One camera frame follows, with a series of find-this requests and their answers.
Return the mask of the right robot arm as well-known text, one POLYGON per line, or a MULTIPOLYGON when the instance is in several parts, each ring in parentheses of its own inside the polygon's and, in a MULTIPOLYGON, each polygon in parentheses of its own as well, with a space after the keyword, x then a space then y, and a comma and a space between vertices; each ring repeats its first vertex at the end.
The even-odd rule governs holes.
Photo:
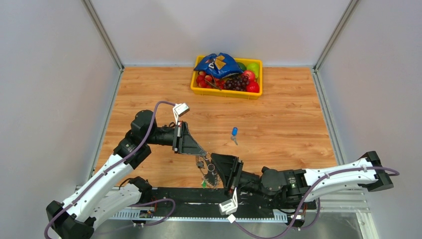
POLYGON ((263 167, 261 175, 244 171, 243 162, 233 155, 212 153, 211 161, 227 196, 251 193, 291 208, 342 190, 365 188, 377 192, 394 186, 393 172, 382 166, 375 151, 335 167, 282 171, 263 167))

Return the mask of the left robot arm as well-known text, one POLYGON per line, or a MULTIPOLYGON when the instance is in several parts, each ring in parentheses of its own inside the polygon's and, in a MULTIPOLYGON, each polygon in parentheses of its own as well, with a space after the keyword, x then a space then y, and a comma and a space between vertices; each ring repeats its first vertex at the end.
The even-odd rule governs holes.
POLYGON ((140 111, 100 170, 70 197, 47 206, 47 227, 62 239, 89 239, 103 222, 124 208, 134 204, 147 206, 152 200, 151 185, 140 177, 112 194, 109 192, 151 154, 152 144, 170 146, 177 154, 207 154, 190 135, 186 122, 158 127, 155 112, 140 111))

